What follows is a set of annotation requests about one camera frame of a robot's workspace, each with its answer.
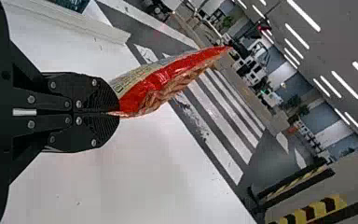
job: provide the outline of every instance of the white floor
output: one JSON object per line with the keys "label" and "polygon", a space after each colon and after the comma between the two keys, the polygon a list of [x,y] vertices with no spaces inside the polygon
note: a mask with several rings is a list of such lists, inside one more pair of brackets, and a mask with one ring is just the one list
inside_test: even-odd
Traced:
{"label": "white floor", "polygon": [[[11,38],[42,71],[106,80],[139,64],[126,46],[8,13]],[[123,120],[97,150],[41,154],[10,186],[2,223],[255,223],[164,105]]]}

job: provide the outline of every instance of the black stripe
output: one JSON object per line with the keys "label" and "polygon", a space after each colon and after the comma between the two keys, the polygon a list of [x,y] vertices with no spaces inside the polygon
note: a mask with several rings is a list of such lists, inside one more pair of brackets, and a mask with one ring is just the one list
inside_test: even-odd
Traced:
{"label": "black stripe", "polygon": [[287,219],[287,224],[296,224],[296,217],[292,214],[285,216]]}
{"label": "black stripe", "polygon": [[323,166],[326,164],[326,160],[322,159],[322,158],[318,158],[315,163],[305,167],[302,170],[299,170],[297,172],[295,172],[293,175],[287,176],[285,179],[281,180],[278,184],[271,186],[263,191],[261,191],[260,193],[257,194],[257,198],[258,199],[262,199],[264,197],[266,197],[267,195],[269,195],[271,192],[275,192],[278,189],[280,189],[282,186],[285,186],[287,184],[292,183],[292,181],[296,180],[297,178],[307,174],[308,172],[314,170],[314,169],[318,169],[319,167]]}
{"label": "black stripe", "polygon": [[186,88],[183,93],[190,101],[190,103],[194,106],[194,108],[200,113],[201,117],[208,124],[209,128],[212,130],[214,135],[216,135],[217,139],[222,143],[222,145],[227,150],[228,154],[232,157],[232,159],[240,166],[242,171],[246,170],[247,164],[242,159],[240,153],[231,145],[231,142],[228,140],[226,135],[222,132],[222,130],[217,126],[209,113],[205,110],[205,108],[200,104],[200,102],[196,99],[193,92]]}
{"label": "black stripe", "polygon": [[226,90],[228,90],[228,92],[231,94],[231,96],[234,98],[234,100],[237,101],[237,103],[242,107],[242,109],[243,109],[244,111],[246,111],[246,113],[249,115],[249,118],[251,118],[252,121],[253,121],[255,124],[257,124],[257,121],[253,118],[253,116],[250,115],[250,114],[247,112],[246,108],[245,108],[245,107],[242,105],[242,103],[237,99],[237,97],[235,97],[234,92],[231,90],[231,88],[229,88],[229,87],[226,85],[226,82],[225,82],[225,81],[227,81],[227,83],[229,83],[228,79],[225,78],[224,76],[220,76],[220,75],[219,75],[216,71],[214,71],[214,70],[213,70],[213,72],[214,72],[214,74],[217,76],[217,78],[220,79],[220,82],[223,84],[223,86],[225,86]]}
{"label": "black stripe", "polygon": [[324,198],[321,202],[325,204],[327,213],[336,210],[336,203],[334,202],[334,199]]}
{"label": "black stripe", "polygon": [[333,176],[334,174],[335,174],[334,171],[331,169],[324,170],[323,172],[319,173],[318,175],[313,176],[309,180],[296,185],[292,189],[289,189],[289,190],[279,194],[275,198],[262,204],[259,208],[257,208],[257,211],[262,211],[262,210],[268,209],[268,208],[274,206],[275,204],[280,203],[280,202],[298,194],[302,190],[307,189],[307,188],[325,180],[326,178],[328,178],[330,176]]}
{"label": "black stripe", "polygon": [[227,103],[229,106],[231,106],[231,108],[234,110],[235,114],[237,114],[237,116],[242,120],[242,122],[245,124],[245,126],[249,129],[249,131],[252,133],[252,135],[258,139],[258,135],[257,133],[253,130],[253,128],[249,125],[249,123],[246,121],[246,119],[243,117],[243,115],[241,114],[241,112],[237,109],[237,107],[232,104],[232,102],[228,99],[228,96],[225,95],[225,93],[223,92],[222,89],[220,89],[220,87],[217,85],[217,83],[214,81],[214,79],[211,77],[211,75],[209,74],[208,71],[205,72],[205,76],[212,82],[212,84],[214,85],[214,87],[219,91],[219,93],[223,96],[223,98],[226,99]]}
{"label": "black stripe", "polygon": [[163,52],[170,55],[178,55],[194,49],[104,3],[97,1],[97,4],[114,27],[131,34],[128,40],[130,43],[138,44],[149,49],[163,50]]}
{"label": "black stripe", "polygon": [[313,221],[312,224],[334,224],[355,216],[358,216],[358,203],[351,204],[350,206],[340,209],[335,213],[321,217]]}
{"label": "black stripe", "polygon": [[222,107],[222,105],[217,101],[217,99],[214,97],[214,95],[211,93],[211,91],[206,87],[206,85],[203,83],[203,81],[200,78],[196,79],[197,83],[201,87],[201,89],[205,92],[205,94],[208,96],[208,98],[212,101],[212,103],[216,106],[217,110],[222,114],[223,118],[227,121],[229,126],[234,130],[234,132],[237,134],[237,136],[240,138],[240,140],[252,151],[255,152],[255,148],[251,145],[245,134],[241,131],[241,129],[238,127],[237,123],[231,118],[231,116],[228,114],[228,112],[225,110],[225,108]]}
{"label": "black stripe", "polygon": [[315,209],[313,207],[307,206],[302,210],[305,211],[305,214],[307,216],[307,221],[315,218]]}

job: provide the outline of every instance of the ceiling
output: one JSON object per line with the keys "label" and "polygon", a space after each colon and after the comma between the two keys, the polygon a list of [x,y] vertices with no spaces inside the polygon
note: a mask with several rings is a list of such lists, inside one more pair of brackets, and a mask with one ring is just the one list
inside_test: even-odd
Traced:
{"label": "ceiling", "polygon": [[[265,7],[260,0],[241,0],[246,6],[245,14],[252,21],[260,16],[254,11],[255,5],[261,12],[266,13],[279,0],[265,0]],[[312,84],[314,78],[330,92],[331,97],[324,94],[326,101],[342,113],[348,112],[358,122],[358,100],[355,99],[333,76],[336,71],[358,93],[358,71],[352,62],[358,62],[358,0],[295,0],[295,2],[321,27],[316,32],[287,2],[281,3],[270,13],[272,33],[276,47],[290,49],[284,39],[289,41],[305,57],[298,70]],[[307,50],[286,29],[288,23],[310,45]],[[336,97],[334,93],[321,81],[324,76],[342,95]]]}

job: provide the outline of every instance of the plastic packaging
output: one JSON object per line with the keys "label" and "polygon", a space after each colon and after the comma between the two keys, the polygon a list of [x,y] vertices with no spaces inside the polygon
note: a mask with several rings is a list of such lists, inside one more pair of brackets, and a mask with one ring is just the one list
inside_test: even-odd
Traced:
{"label": "plastic packaging", "polygon": [[119,111],[108,114],[137,117],[157,110],[196,79],[229,47],[214,47],[142,65],[109,82],[119,99]]}

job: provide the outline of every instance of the white stripe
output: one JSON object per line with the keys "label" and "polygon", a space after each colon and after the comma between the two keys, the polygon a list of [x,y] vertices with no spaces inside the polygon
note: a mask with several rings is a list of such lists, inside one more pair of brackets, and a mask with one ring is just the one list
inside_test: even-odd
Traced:
{"label": "white stripe", "polygon": [[287,141],[286,136],[284,136],[283,133],[278,133],[276,139],[279,142],[279,144],[283,147],[283,149],[286,151],[286,153],[289,153],[289,142]]}
{"label": "white stripe", "polygon": [[234,93],[234,97],[237,98],[237,100],[240,102],[240,104],[245,107],[245,109],[248,111],[248,113],[252,116],[252,118],[255,120],[255,122],[257,123],[257,125],[261,128],[261,130],[265,130],[266,127],[263,125],[263,123],[260,121],[260,119],[258,119],[258,117],[255,115],[255,113],[252,111],[252,109],[242,100],[242,98],[240,97],[240,95],[237,93],[237,90],[235,90],[231,84],[228,83],[228,81],[226,80],[225,77],[223,77],[223,75],[217,71],[214,70],[217,74],[219,74],[219,76],[223,79],[223,81],[225,82],[225,84],[230,88],[231,92]]}
{"label": "white stripe", "polygon": [[248,122],[251,128],[255,131],[255,133],[261,137],[263,133],[257,128],[257,125],[253,122],[253,120],[248,116],[248,114],[243,110],[243,108],[238,104],[238,102],[234,99],[234,97],[228,92],[228,89],[220,82],[220,79],[217,78],[216,74],[210,69],[207,69],[209,75],[212,77],[214,82],[219,86],[219,88],[223,91],[223,93],[228,97],[228,100],[234,104],[234,106],[240,111],[243,118]]}
{"label": "white stripe", "polygon": [[180,32],[173,30],[170,26],[166,25],[165,23],[158,21],[157,19],[147,15],[143,11],[139,10],[136,7],[133,7],[132,5],[128,4],[125,1],[122,0],[100,0],[100,2],[110,6],[111,8],[120,11],[121,13],[124,13],[133,19],[136,19],[137,21],[150,26],[153,29],[156,29],[160,32],[162,32],[165,35],[168,35],[174,39],[177,39],[195,49],[199,49],[197,44],[194,42],[194,40],[188,38],[187,36],[181,34]]}
{"label": "white stripe", "polygon": [[245,123],[238,117],[237,113],[232,109],[232,107],[227,103],[226,99],[220,94],[217,88],[213,85],[211,80],[205,76],[205,74],[200,75],[200,79],[207,86],[208,90],[212,93],[212,95],[216,98],[217,103],[219,103],[228,113],[228,115],[234,120],[234,122],[238,125],[241,132],[246,136],[248,141],[252,144],[254,148],[257,147],[258,141],[255,136],[249,131],[248,127],[246,127]]}
{"label": "white stripe", "polygon": [[223,167],[228,172],[229,176],[235,182],[235,184],[238,185],[243,175],[240,166],[232,159],[225,147],[209,128],[208,124],[205,122],[199,112],[194,109],[194,106],[190,103],[190,101],[188,101],[185,95],[179,94],[175,98],[177,101],[180,101],[185,105],[191,105],[191,111],[184,110],[185,113],[187,113],[188,116],[191,119],[195,120],[197,122],[197,125],[200,126],[200,128],[202,129],[202,133],[205,133],[202,135],[202,137],[206,139],[205,144],[212,151],[212,153],[219,160],[219,162],[223,165]]}
{"label": "white stripe", "polygon": [[136,44],[134,44],[134,45],[135,45],[136,49],[138,49],[139,53],[142,55],[142,57],[145,59],[145,61],[147,63],[153,63],[153,62],[158,61],[156,54],[151,49],[148,49],[148,48],[136,45]]}
{"label": "white stripe", "polygon": [[249,150],[249,148],[240,140],[231,126],[229,126],[228,122],[225,120],[225,118],[223,118],[222,114],[220,114],[205,92],[203,92],[199,84],[197,82],[191,82],[188,84],[188,87],[211,116],[216,125],[226,135],[231,145],[234,146],[234,148],[241,155],[242,159],[246,162],[246,164],[248,164],[252,157],[252,152]]}
{"label": "white stripe", "polygon": [[301,154],[297,151],[295,148],[295,155],[296,155],[296,162],[299,168],[304,169],[307,167],[307,164],[305,163],[304,158],[301,156]]}
{"label": "white stripe", "polygon": [[101,11],[100,7],[98,7],[95,0],[89,1],[87,7],[84,9],[82,14],[86,17],[90,17],[96,21],[101,21],[106,25],[113,27],[112,23],[110,23],[110,21],[103,14],[103,12]]}

